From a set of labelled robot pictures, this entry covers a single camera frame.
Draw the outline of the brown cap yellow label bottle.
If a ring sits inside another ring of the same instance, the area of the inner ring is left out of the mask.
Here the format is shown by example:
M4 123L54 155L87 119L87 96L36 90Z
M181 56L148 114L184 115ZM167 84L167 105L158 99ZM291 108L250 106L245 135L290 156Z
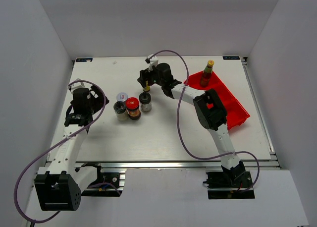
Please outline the brown cap yellow label bottle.
M146 81L146 86L143 88L143 91L144 91L144 92L149 92L150 89L151 89L151 88L150 88L148 82Z

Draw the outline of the black top pepper grinder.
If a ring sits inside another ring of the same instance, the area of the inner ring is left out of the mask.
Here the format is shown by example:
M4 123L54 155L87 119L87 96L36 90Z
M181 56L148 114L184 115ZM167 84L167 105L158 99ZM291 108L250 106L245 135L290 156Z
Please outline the black top pepper grinder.
M150 112L152 110L152 99L148 92L143 92L139 95L139 102L143 112Z

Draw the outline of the red lid chili jar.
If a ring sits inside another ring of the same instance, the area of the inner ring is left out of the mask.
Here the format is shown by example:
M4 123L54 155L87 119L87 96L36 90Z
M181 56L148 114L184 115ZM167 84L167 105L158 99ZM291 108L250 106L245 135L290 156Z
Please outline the red lid chili jar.
M131 120L138 120L141 117L141 112L139 109L139 101L135 97L130 97L125 101L126 108L128 110L128 115Z

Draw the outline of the yellow cap chili sauce bottle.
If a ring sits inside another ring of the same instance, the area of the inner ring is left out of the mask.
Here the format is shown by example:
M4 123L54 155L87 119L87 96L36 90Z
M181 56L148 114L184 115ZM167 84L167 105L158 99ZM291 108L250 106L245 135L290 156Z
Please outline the yellow cap chili sauce bottle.
M209 84L209 81L211 79L212 71L213 71L214 61L209 60L200 80L200 86L201 87L207 87Z

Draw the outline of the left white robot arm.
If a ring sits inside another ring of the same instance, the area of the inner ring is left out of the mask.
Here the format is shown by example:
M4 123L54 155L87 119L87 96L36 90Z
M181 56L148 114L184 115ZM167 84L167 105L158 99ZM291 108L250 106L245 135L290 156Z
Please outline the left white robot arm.
M44 174L35 178L35 189L43 211L76 211L84 190L91 184L99 187L105 175L95 166L77 168L76 160L86 139L93 115L101 113L109 100L96 85L83 83L69 88L72 101L66 111L63 140Z

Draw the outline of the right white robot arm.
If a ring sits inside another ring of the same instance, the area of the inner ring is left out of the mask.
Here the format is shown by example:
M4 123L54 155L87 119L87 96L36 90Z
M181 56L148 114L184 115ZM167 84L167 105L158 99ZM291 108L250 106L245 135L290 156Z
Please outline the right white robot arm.
M169 64L160 63L141 70L137 81L143 88L159 85L163 93L175 100L178 100L176 124L179 139L184 150L189 156L196 160L207 161L220 158L221 168L224 173L224 182L231 187L236 186L242 180L245 173L245 166L235 152L227 128L227 111L214 89L202 91L187 86L185 83L174 79ZM180 105L186 102L193 105L200 125L206 129L213 138L218 155L202 158L190 153L181 136L179 115Z

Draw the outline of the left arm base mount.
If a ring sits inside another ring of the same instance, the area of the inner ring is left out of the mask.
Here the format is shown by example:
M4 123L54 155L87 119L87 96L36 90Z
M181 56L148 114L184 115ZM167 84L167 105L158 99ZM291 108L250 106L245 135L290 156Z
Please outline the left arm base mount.
M106 168L102 163L83 163L75 168L78 173L83 168L94 168L97 175L82 192L84 197L119 197L124 188L124 172L116 168Z

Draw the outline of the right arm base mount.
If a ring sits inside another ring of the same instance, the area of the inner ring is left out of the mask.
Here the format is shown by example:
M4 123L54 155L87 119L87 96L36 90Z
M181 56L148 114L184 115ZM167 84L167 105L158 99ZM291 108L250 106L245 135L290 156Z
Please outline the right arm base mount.
M206 180L203 181L203 186L208 191L209 200L255 199L252 184L249 171L234 182L231 182L231 179L223 172L207 172Z

